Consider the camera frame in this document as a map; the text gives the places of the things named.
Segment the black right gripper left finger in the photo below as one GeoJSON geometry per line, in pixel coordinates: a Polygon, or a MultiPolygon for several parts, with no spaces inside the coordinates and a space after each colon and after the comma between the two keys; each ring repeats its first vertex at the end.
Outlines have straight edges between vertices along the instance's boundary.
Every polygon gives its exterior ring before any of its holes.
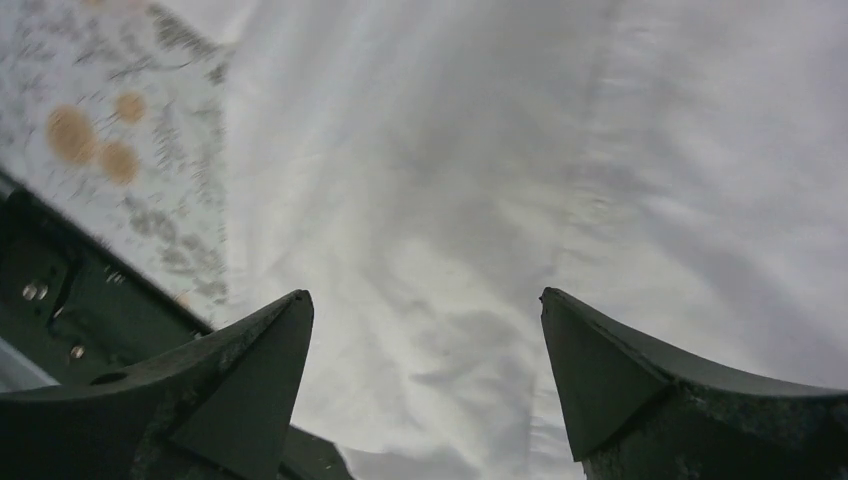
{"type": "Polygon", "coordinates": [[[274,479],[310,345],[294,291],[80,385],[1,398],[5,479],[274,479]]]}

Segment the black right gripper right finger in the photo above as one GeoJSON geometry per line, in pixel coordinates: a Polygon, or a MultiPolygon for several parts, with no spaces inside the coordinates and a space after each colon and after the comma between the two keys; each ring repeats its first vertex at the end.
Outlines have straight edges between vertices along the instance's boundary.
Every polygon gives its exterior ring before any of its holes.
{"type": "Polygon", "coordinates": [[[555,288],[541,324],[590,479],[843,479],[847,394],[731,368],[555,288]]]}

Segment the white shirt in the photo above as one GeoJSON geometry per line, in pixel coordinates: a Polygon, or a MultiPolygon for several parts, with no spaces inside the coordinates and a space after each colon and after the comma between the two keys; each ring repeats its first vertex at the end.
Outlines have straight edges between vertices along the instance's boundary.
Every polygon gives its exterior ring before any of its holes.
{"type": "Polygon", "coordinates": [[[233,313],[311,293],[293,420],[355,478],[581,478],[547,287],[846,386],[845,2],[171,8],[233,50],[233,313]]]}

